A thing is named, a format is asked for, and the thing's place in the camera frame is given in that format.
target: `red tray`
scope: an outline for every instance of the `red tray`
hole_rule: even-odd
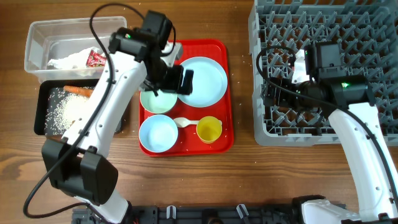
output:
[[[175,62],[179,65],[184,60],[192,57],[208,57],[218,62],[228,74],[228,61],[226,48],[219,40],[179,40],[183,46],[182,58]],[[139,106],[139,125],[153,114],[146,111],[142,105]],[[190,120],[200,120],[205,116],[214,116],[223,122],[223,132],[219,139],[212,144],[203,143],[196,134],[196,125],[189,125],[186,128],[178,129],[178,139],[174,146],[162,153],[150,152],[142,146],[141,150],[151,157],[164,156],[191,156],[200,154],[215,154],[226,152],[234,144],[234,128],[231,111],[231,93],[229,85],[222,99],[219,102],[206,107],[194,108],[181,102],[179,99],[175,106],[165,115],[174,118],[184,117]]]

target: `cable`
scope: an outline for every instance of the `cable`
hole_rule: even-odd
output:
[[[282,90],[282,91],[284,91],[284,92],[286,92],[286,93],[290,93],[291,95],[295,95],[295,96],[297,96],[297,97],[301,97],[301,98],[305,98],[305,99],[308,99],[308,100],[316,101],[316,102],[321,103],[321,104],[323,104],[323,105],[331,106],[332,108],[341,110],[342,112],[344,112],[344,113],[350,115],[350,116],[351,116],[356,122],[358,122],[359,125],[361,125],[361,127],[366,131],[366,133],[368,134],[369,138],[372,140],[372,142],[373,142],[373,144],[374,144],[374,147],[376,148],[377,152],[378,152],[379,155],[380,155],[381,162],[382,162],[382,164],[383,164],[383,166],[384,166],[384,169],[386,170],[387,179],[388,179],[389,184],[390,184],[390,187],[391,187],[392,197],[394,198],[394,203],[395,203],[396,209],[397,209],[397,211],[398,211],[398,195],[397,195],[397,189],[396,189],[396,186],[395,186],[395,184],[394,184],[394,180],[393,180],[393,178],[392,178],[391,170],[390,170],[390,168],[389,168],[389,166],[388,166],[388,164],[387,164],[386,156],[384,155],[384,153],[383,153],[383,151],[382,151],[382,149],[381,149],[381,146],[380,146],[380,144],[378,143],[378,141],[377,141],[377,139],[376,139],[376,136],[375,136],[375,135],[372,133],[372,131],[366,126],[366,124],[363,123],[363,121],[361,121],[355,114],[353,114],[353,113],[350,112],[349,110],[344,109],[344,108],[340,108],[339,106],[334,105],[333,103],[329,103],[329,102],[327,102],[327,101],[325,101],[325,100],[316,99],[316,98],[313,98],[313,97],[311,97],[311,96],[307,96],[307,95],[303,95],[303,94],[300,94],[300,93],[296,93],[296,92],[294,92],[294,91],[290,91],[290,90],[285,89],[285,88],[283,88],[283,87],[277,85],[276,83],[273,83],[272,81],[270,81],[269,78],[268,78],[268,76],[265,75],[264,72],[262,71],[262,68],[260,67],[260,63],[259,63],[259,62],[260,62],[260,58],[261,58],[262,56],[265,55],[265,53],[266,53],[267,50],[270,50],[270,49],[284,49],[284,50],[288,50],[289,52],[293,52],[293,55],[295,55],[293,49],[290,49],[290,48],[284,47],[284,46],[270,46],[270,47],[266,47],[266,48],[262,49],[262,50],[259,52],[259,54],[257,55],[256,67],[257,67],[257,71],[260,73],[260,75],[263,77],[263,79],[264,79],[266,82],[268,82],[270,85],[272,85],[272,86],[275,87],[275,88],[278,88],[278,89],[280,89],[280,90]]]
[[[174,26],[172,26],[172,29],[173,29],[173,33],[174,33],[174,40],[173,40],[173,47],[172,47],[172,50],[171,50],[170,52],[167,52],[167,53],[162,54],[161,57],[169,56],[169,55],[173,52],[173,50],[174,50],[175,39],[176,39],[177,34],[175,33],[175,27],[174,27]]]
[[[109,56],[109,53],[106,50],[106,47],[102,44],[100,38],[97,36],[96,32],[94,31],[93,28],[93,18],[95,17],[96,13],[108,6],[123,6],[126,7],[132,11],[134,11],[136,14],[138,14],[138,16],[140,16],[142,19],[144,18],[144,16],[137,11],[137,9],[134,9],[131,6],[128,6],[126,4],[121,4],[121,3],[109,3],[109,4],[105,4],[100,6],[99,8],[97,8],[93,14],[90,17],[90,30],[91,33],[93,34],[94,38],[96,39],[96,41],[98,42],[99,46],[101,47],[101,50],[104,52],[105,57],[108,61],[108,65],[109,65],[109,80],[113,80],[114,77],[114,71],[113,71],[113,63],[111,60],[111,57]],[[88,131],[88,129],[90,128],[91,124],[93,123],[94,119],[96,118],[97,114],[100,112],[101,107],[103,106],[104,102],[106,101],[106,98],[108,97],[108,94],[111,90],[112,87],[112,82],[108,82],[104,95],[102,96],[102,99],[99,101],[98,106],[95,108],[93,114],[91,115],[91,117],[89,118],[89,120],[87,121],[85,127],[83,128],[83,130],[81,131],[81,133],[79,134],[79,136],[77,137],[76,141],[72,144],[72,146],[68,149],[68,151],[50,168],[49,171],[47,171],[47,173],[39,180],[39,182],[36,184],[36,186],[32,189],[32,191],[30,192],[29,196],[26,198],[25,204],[24,204],[24,208],[23,208],[23,212],[24,215],[27,216],[28,218],[47,218],[47,217],[51,217],[53,215],[59,214],[61,212],[64,212],[68,209],[71,209],[73,207],[77,207],[77,206],[87,206],[93,213],[95,213],[98,217],[100,217],[102,219],[102,222],[106,222],[106,219],[104,219],[104,217],[97,212],[89,203],[74,203],[72,205],[69,205],[67,207],[58,209],[56,211],[50,212],[50,213],[46,213],[46,214],[41,214],[41,215],[33,215],[30,214],[28,211],[28,207],[30,204],[30,201],[33,199],[33,196],[36,194],[36,192],[38,191],[38,189],[43,185],[43,183],[47,180],[47,178],[50,176],[50,174],[61,164],[64,162],[64,160],[70,156],[76,149],[77,145],[79,144],[79,142],[83,139],[83,137],[85,136],[86,132]]]

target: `blue bowl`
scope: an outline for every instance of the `blue bowl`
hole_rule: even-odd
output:
[[[139,140],[150,152],[169,150],[177,141],[178,128],[173,119],[157,114],[147,118],[139,128]]]

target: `wooden table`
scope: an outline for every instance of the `wooden table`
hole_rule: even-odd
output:
[[[70,223],[71,211],[43,220],[22,214],[25,198],[45,174],[40,153],[45,141],[33,132],[39,83],[24,71],[29,25],[34,21],[89,17],[96,0],[5,0],[0,5],[0,223]],[[129,124],[113,139],[108,159],[119,170],[116,188],[133,205],[260,205],[290,202],[309,194],[358,210],[354,182],[339,145],[261,147],[254,140],[252,65],[248,17],[253,1],[129,2],[141,12],[165,13],[178,39],[220,39],[228,49],[235,144],[224,154],[153,159],[139,149],[138,98],[132,99]],[[120,7],[99,16],[137,16]],[[393,158],[397,151],[390,148]],[[45,213],[75,202],[46,182],[33,199],[32,213]]]

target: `black container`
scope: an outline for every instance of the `black container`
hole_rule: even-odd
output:
[[[69,94],[65,92],[64,95],[58,94],[58,90],[65,85],[94,88],[98,83],[98,79],[86,80],[48,80],[40,85],[39,98],[37,99],[36,119],[34,124],[34,131],[37,135],[56,136],[63,135],[63,131],[56,129],[46,129],[45,121],[48,113],[54,111],[56,106]],[[53,125],[53,119],[47,121],[47,126]],[[122,130],[122,121],[120,120],[115,133]]]

